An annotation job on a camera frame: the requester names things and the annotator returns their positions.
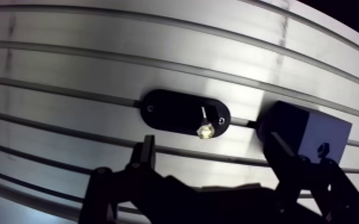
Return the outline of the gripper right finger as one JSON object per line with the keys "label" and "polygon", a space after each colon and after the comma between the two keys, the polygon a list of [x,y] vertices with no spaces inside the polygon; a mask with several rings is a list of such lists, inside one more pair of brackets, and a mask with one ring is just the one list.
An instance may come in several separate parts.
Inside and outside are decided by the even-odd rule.
{"label": "gripper right finger", "polygon": [[315,152],[319,162],[295,154],[276,132],[266,141],[266,159],[276,174],[276,191],[284,207],[295,208],[300,192],[309,190],[324,223],[359,223],[359,192],[338,164],[328,158],[328,143]]}

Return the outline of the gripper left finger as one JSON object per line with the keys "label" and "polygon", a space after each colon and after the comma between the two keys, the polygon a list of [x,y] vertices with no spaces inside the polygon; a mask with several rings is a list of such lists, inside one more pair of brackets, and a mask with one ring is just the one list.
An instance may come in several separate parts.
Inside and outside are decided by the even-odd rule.
{"label": "gripper left finger", "polygon": [[118,205],[131,202],[151,223],[198,223],[197,192],[155,169],[155,137],[135,144],[125,169],[91,172],[79,223],[116,223]]}

